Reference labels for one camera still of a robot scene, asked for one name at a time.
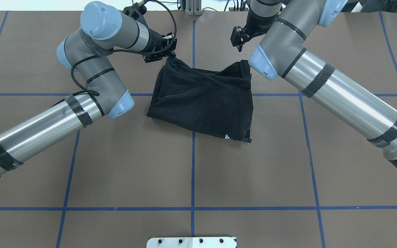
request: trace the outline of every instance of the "white metal plate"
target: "white metal plate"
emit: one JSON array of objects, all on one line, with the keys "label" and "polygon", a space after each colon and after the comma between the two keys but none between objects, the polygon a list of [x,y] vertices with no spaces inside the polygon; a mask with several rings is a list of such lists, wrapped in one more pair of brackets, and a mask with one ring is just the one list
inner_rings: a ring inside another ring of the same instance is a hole
[{"label": "white metal plate", "polygon": [[236,237],[150,238],[146,248],[236,248]]}]

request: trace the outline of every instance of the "table surface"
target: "table surface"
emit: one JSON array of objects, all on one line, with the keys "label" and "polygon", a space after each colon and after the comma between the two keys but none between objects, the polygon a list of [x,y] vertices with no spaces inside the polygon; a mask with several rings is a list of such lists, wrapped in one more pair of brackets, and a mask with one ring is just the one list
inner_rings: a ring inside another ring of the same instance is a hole
[{"label": "table surface", "polygon": [[[0,12],[0,133],[79,91],[55,49],[77,11]],[[178,58],[219,71],[242,12],[174,11]],[[166,12],[145,18],[173,30]],[[397,109],[397,14],[341,13],[307,49]],[[0,181],[2,247],[145,247],[149,237],[232,236],[238,247],[397,247],[397,169],[285,80],[252,73],[252,143],[146,117],[165,60],[110,56],[136,105],[101,118]]]}]

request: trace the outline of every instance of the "black end effector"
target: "black end effector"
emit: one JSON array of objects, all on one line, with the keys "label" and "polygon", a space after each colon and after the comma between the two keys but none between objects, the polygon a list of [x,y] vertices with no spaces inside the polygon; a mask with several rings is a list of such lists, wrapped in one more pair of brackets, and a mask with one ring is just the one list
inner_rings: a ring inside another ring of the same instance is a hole
[{"label": "black end effector", "polygon": [[278,14],[271,17],[261,17],[249,9],[249,12],[247,13],[246,26],[244,26],[244,28],[235,26],[232,30],[232,46],[237,47],[238,51],[241,52],[243,44],[254,37],[266,34],[277,17]]},{"label": "black end effector", "polygon": [[170,43],[172,43],[170,48],[168,48],[163,52],[159,52],[151,55],[142,55],[143,59],[145,60],[145,63],[150,63],[153,61],[159,61],[162,58],[171,55],[175,50],[175,46],[177,44],[177,38],[174,37],[173,33],[169,33],[165,36],[157,33],[156,31],[148,27],[148,24],[146,23],[145,18],[143,17],[143,15],[146,13],[146,7],[144,5],[146,2],[147,1],[134,3],[133,5],[124,8],[122,12],[123,14],[131,17],[137,22],[140,22],[141,24],[145,25],[148,28],[148,31],[150,32],[149,33],[150,37],[149,37],[148,45],[145,47],[145,49],[142,50],[142,52],[160,51],[162,49],[165,49],[166,47],[168,47]]}]

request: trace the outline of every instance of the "folded garment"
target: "folded garment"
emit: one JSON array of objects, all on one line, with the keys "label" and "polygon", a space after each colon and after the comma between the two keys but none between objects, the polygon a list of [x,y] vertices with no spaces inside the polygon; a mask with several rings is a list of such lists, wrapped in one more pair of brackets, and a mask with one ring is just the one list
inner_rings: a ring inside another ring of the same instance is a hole
[{"label": "folded garment", "polygon": [[156,80],[147,116],[219,138],[251,142],[250,66],[236,62],[221,72],[190,68],[168,57]]}]

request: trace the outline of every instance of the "light blue cap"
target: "light blue cap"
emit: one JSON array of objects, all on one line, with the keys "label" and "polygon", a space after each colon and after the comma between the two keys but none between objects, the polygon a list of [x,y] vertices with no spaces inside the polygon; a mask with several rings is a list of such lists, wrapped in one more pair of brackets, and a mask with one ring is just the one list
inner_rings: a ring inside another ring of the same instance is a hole
[{"label": "light blue cap", "polygon": [[278,77],[277,71],[267,57],[266,53],[264,53],[260,44],[257,44],[257,48],[250,56],[248,62],[253,69],[265,76],[268,80],[274,80],[276,77]]},{"label": "light blue cap", "polygon": [[113,109],[108,113],[111,119],[115,119],[126,112],[130,111],[134,107],[134,100],[131,97],[131,94],[128,90],[126,90],[125,94],[120,98],[120,100],[116,103]]},{"label": "light blue cap", "polygon": [[81,14],[81,27],[93,39],[113,37],[122,26],[122,14],[113,6],[98,1],[87,4]]},{"label": "light blue cap", "polygon": [[337,17],[339,12],[341,12],[346,3],[347,0],[326,0],[318,25],[328,27]]},{"label": "light blue cap", "polygon": [[65,55],[65,41],[67,40],[68,36],[59,44],[58,48],[56,49],[56,56],[58,57],[58,60],[60,63],[65,66],[65,68],[71,70],[71,64],[68,62],[68,59]]}]

